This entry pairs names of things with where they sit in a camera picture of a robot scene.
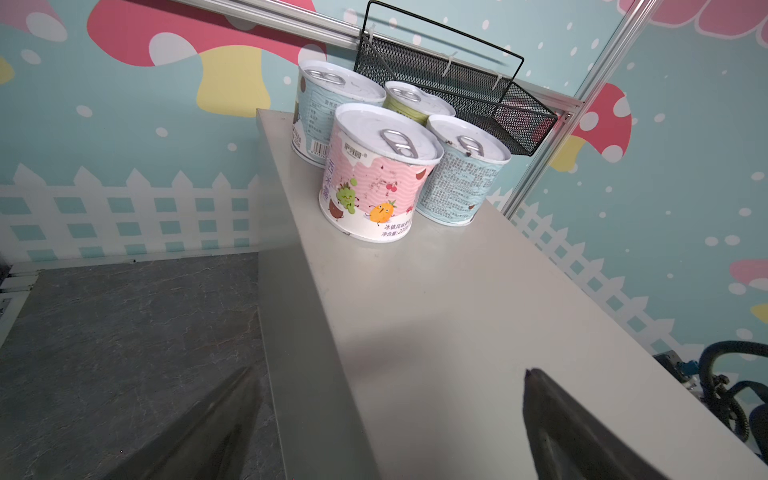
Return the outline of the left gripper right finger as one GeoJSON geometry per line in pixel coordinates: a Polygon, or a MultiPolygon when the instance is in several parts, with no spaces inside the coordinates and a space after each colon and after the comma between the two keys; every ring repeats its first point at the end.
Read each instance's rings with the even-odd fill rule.
{"type": "Polygon", "coordinates": [[[663,479],[541,369],[524,378],[523,418],[540,479],[663,479]]]}

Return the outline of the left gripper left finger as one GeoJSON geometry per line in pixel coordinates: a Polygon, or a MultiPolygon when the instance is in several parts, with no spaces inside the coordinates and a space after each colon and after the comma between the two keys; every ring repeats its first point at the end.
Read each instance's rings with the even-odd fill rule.
{"type": "Polygon", "coordinates": [[[239,479],[262,404],[251,367],[233,372],[107,479],[239,479]]]}

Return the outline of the pink label can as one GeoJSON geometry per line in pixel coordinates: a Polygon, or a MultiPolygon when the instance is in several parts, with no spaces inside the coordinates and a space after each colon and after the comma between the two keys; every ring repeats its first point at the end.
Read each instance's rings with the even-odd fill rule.
{"type": "Polygon", "coordinates": [[[342,233],[371,243],[408,234],[425,182],[444,156],[426,127],[383,107],[348,103],[334,114],[318,203],[342,233]]]}

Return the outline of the teal label can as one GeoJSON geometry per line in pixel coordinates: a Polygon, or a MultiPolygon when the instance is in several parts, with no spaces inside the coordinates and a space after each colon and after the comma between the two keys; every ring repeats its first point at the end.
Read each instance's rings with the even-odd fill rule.
{"type": "Polygon", "coordinates": [[[347,103],[382,106],[385,97],[382,86],[352,70],[327,61],[301,61],[292,148],[308,163],[323,168],[337,107],[347,103]]]}

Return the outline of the green label can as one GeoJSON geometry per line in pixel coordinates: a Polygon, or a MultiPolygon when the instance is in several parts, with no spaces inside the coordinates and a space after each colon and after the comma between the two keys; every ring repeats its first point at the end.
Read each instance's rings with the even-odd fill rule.
{"type": "Polygon", "coordinates": [[[422,126],[427,125],[432,115],[456,115],[454,107],[448,102],[409,83],[388,81],[384,89],[384,108],[400,113],[422,126]]]}

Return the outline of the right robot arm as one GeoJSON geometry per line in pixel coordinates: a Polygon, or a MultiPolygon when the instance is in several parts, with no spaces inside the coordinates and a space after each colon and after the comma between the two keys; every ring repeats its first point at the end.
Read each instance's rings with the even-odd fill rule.
{"type": "Polygon", "coordinates": [[[767,345],[726,340],[706,347],[698,361],[683,362],[672,350],[658,353],[653,358],[690,392],[693,392],[694,380],[698,378],[701,393],[695,396],[699,401],[740,441],[747,443],[752,438],[759,450],[757,456],[767,463],[767,386],[752,380],[740,380],[730,386],[726,375],[714,373],[716,361],[727,354],[767,358],[767,345]],[[752,391],[762,401],[749,414],[736,399],[745,390],[752,391]]]}

